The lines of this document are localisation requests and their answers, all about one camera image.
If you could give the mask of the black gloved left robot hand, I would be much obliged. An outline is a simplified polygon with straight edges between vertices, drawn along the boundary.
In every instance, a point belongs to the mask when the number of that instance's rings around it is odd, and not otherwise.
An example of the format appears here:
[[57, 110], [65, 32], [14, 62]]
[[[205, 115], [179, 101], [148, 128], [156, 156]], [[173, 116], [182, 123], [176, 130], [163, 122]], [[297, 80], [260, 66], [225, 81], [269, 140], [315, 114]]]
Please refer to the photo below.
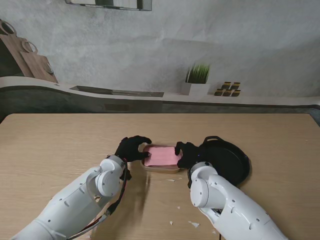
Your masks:
[[118, 148], [115, 151], [115, 156], [129, 162], [141, 161], [149, 157], [149, 152], [140, 152], [139, 146], [142, 144], [150, 145], [152, 141], [145, 136], [125, 137], [121, 140]]

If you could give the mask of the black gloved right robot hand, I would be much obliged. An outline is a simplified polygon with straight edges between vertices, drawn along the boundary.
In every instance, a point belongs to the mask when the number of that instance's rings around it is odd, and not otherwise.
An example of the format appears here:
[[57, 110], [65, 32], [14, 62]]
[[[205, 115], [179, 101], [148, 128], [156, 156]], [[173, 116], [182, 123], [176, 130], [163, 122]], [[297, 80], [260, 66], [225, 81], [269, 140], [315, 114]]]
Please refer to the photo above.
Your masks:
[[175, 155], [181, 155], [177, 162], [180, 169], [190, 169], [196, 163], [202, 161], [202, 150], [191, 142], [183, 143], [181, 141], [176, 143], [174, 147]]

